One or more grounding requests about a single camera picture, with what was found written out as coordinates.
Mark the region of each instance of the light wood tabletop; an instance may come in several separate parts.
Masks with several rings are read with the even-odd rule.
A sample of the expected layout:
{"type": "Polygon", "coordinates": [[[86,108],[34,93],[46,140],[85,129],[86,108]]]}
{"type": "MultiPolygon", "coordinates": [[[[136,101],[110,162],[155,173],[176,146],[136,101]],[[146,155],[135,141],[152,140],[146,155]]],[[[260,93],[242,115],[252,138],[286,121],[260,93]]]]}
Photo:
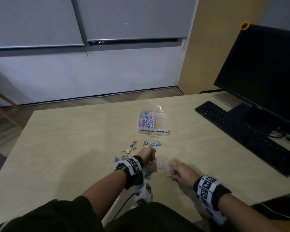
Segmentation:
{"type": "MultiPolygon", "coordinates": [[[[199,173],[219,179],[252,205],[290,193],[287,178],[195,112],[212,101],[230,110],[242,101],[227,92],[35,111],[0,171],[0,223],[21,216],[52,199],[72,200],[112,172],[114,157],[132,140],[159,140],[157,164],[180,160],[199,173]],[[170,135],[138,133],[139,113],[150,102],[166,107],[170,135]]],[[[276,140],[290,150],[290,142],[276,140]]],[[[153,199],[196,222],[201,220],[195,193],[179,187],[158,169],[151,176],[153,199]]],[[[133,189],[124,190],[103,220],[112,219],[133,189]]],[[[133,200],[125,206],[126,210],[133,200]]]]}

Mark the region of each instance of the wooden chair leg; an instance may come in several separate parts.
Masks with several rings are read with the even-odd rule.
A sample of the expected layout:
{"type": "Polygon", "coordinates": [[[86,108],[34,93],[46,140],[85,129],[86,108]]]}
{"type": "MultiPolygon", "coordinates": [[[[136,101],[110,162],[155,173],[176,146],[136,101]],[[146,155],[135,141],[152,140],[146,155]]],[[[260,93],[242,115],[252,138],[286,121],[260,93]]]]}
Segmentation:
{"type": "Polygon", "coordinates": [[[10,104],[12,104],[15,107],[18,107],[18,105],[15,102],[13,102],[12,100],[10,100],[7,97],[5,97],[2,93],[0,93],[0,98],[2,98],[3,100],[7,101],[10,104]]]}
{"type": "Polygon", "coordinates": [[[20,128],[23,128],[23,126],[14,121],[2,108],[0,108],[0,114],[7,118],[9,121],[11,121],[13,124],[17,125],[20,128]]]}

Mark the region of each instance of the shirt sleeve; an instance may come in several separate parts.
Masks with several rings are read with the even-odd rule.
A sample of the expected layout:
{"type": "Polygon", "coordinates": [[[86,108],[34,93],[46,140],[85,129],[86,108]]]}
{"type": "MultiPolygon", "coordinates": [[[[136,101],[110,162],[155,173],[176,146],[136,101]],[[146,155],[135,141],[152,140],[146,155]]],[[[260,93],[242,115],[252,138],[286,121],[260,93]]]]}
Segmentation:
{"type": "Polygon", "coordinates": [[[102,232],[104,229],[89,200],[79,196],[73,201],[54,199],[11,220],[2,232],[10,231],[102,232]]]}

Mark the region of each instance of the keyboard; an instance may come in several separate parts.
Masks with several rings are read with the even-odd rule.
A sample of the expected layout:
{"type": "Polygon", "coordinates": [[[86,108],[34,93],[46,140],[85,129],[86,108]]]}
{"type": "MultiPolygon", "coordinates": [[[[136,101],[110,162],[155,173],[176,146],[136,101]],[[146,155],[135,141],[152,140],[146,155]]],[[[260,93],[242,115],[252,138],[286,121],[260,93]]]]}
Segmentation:
{"type": "Polygon", "coordinates": [[[205,102],[195,110],[282,175],[290,175],[290,151],[286,148],[234,119],[211,101],[205,102]]]}

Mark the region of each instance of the forearm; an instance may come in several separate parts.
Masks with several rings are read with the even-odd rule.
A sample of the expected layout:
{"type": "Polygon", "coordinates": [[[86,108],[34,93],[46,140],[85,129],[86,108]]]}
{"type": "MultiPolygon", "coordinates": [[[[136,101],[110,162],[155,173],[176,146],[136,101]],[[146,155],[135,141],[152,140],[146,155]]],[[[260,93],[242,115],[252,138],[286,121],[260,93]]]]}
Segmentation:
{"type": "Polygon", "coordinates": [[[241,232],[283,231],[268,218],[264,217],[232,194],[223,195],[218,202],[218,208],[241,232]]]}
{"type": "Polygon", "coordinates": [[[103,219],[126,184],[126,175],[116,170],[93,184],[82,195],[89,199],[93,211],[103,219]]]}

